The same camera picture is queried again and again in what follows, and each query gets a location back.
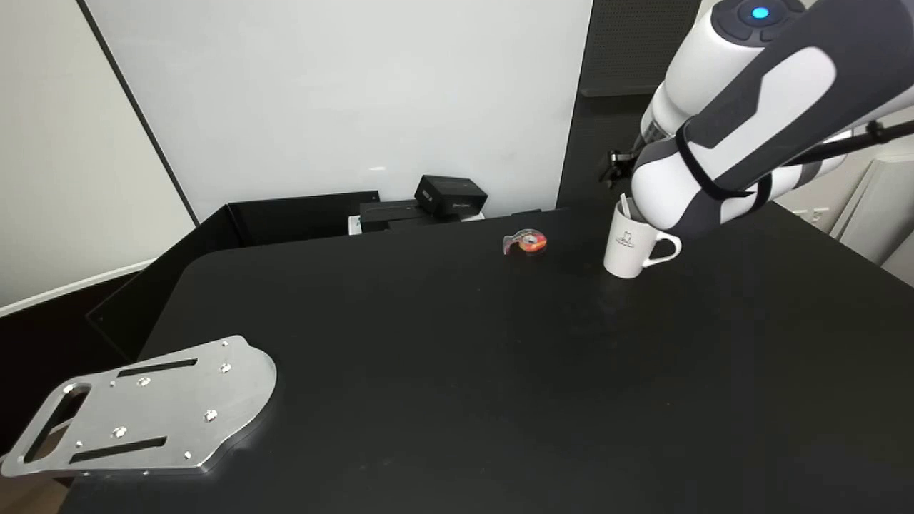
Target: small black box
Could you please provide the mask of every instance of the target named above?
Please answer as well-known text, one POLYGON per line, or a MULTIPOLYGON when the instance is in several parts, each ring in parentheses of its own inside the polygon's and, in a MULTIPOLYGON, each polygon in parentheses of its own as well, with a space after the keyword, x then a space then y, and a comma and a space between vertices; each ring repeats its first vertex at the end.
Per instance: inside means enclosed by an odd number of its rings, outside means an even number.
POLYGON ((460 219, 483 210, 487 195, 466 176, 424 173, 416 188, 416 205, 437 219, 460 219))

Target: black object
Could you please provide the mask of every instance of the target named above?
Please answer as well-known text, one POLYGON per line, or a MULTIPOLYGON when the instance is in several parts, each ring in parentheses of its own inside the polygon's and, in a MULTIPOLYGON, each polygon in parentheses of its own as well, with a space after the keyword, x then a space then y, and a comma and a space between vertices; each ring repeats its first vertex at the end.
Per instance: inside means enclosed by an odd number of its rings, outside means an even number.
POLYGON ((361 230, 384 230, 399 225, 429 225, 437 218, 416 209, 413 200, 361 205, 361 230))
POLYGON ((483 210, 487 195, 466 176, 424 173, 416 188, 416 205, 437 219, 460 219, 483 210))
POLYGON ((636 282, 594 275, 600 235, 580 209, 197 260, 144 352, 267 349, 253 442, 66 512, 914 512, 908 285, 776 205, 636 282), (548 252, 501 256, 516 228, 548 252))

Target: orange object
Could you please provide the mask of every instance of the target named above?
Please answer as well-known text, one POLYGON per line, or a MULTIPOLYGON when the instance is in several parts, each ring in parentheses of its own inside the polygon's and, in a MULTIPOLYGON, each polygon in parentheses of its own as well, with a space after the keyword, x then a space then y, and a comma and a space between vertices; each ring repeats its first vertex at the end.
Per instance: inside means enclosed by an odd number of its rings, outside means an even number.
POLYGON ((548 246, 548 239, 541 230, 521 228, 521 230, 504 236, 501 252, 511 255, 511 246, 516 246, 521 255, 540 255, 548 246))

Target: white mug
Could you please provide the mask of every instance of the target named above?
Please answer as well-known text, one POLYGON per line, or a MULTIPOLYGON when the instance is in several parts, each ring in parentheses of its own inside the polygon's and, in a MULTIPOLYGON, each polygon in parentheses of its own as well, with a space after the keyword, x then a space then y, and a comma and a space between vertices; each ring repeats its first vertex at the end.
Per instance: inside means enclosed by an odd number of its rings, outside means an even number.
POLYGON ((626 196, 610 213, 610 228, 606 239, 603 269, 618 279, 636 279, 646 269, 671 262, 683 255, 683 239, 664 230, 656 230, 648 223, 636 223, 621 210, 626 196), (650 252, 658 239, 673 243, 667 256, 650 260, 650 252))

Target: black cable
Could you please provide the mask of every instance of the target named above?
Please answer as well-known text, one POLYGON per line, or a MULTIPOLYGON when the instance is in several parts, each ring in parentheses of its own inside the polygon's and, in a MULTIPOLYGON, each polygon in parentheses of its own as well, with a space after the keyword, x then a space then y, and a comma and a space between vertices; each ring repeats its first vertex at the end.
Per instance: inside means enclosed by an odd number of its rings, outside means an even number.
POLYGON ((861 149, 886 145, 891 139, 910 136, 910 135, 914 135, 914 119, 891 125, 891 129, 886 129, 881 122, 868 122, 864 135, 834 139, 834 142, 821 142, 821 145, 800 155, 797 160, 790 160, 790 165, 821 162, 821 160, 830 160, 830 158, 838 158, 838 155, 854 155, 854 152, 861 152, 861 149))
POLYGON ((139 103, 136 103, 133 91, 127 88, 127 82, 126 82, 126 76, 121 76, 121 71, 120 71, 120 66, 117 66, 117 59, 114 59, 111 46, 104 43, 104 36, 103 36, 99 26, 93 23, 91 9, 84 6, 84 0, 73 0, 73 2, 79 6, 79 13, 83 13, 83 19, 89 23, 89 31, 93 33, 93 41, 97 41, 99 51, 104 55, 104 59, 107 59, 107 66, 111 66, 111 71, 114 71, 114 79, 117 79, 117 85, 120 85, 120 91, 121 91, 121 93, 126 93, 126 101, 131 103, 131 108, 133 108, 133 115, 136 115, 136 119, 139 119, 139 129, 144 132, 144 136, 147 136, 147 142, 150 142, 150 152, 154 152, 154 155, 156 155, 156 160, 163 162, 163 168, 164 168, 164 173, 167 173, 171 185, 173 185, 173 192, 177 192, 177 196, 179 196, 183 209, 187 210, 190 223, 194 223, 194 225, 199 225, 199 219, 197 219, 197 213, 194 213, 194 209, 190 209, 190 202, 187 202, 186 192, 179 188, 179 182, 177 182, 177 176, 173 176, 171 162, 164 160, 164 152, 163 152, 160 139, 154 136, 154 132, 150 132, 147 119, 141 116, 141 108, 139 108, 139 103))
POLYGON ((768 173, 768 176, 761 176, 761 180, 760 180, 760 188, 757 188, 757 196, 753 196, 750 210, 757 210, 757 209, 768 205, 771 192, 773 192, 773 176, 768 173))
POLYGON ((676 145, 680 145, 680 158, 683 158, 687 173, 694 176, 694 182, 703 185, 703 192, 707 196, 713 196, 717 202, 731 200, 731 196, 748 196, 748 192, 723 188, 706 173, 706 168, 696 162, 696 158, 687 149, 684 129, 676 132, 676 145))

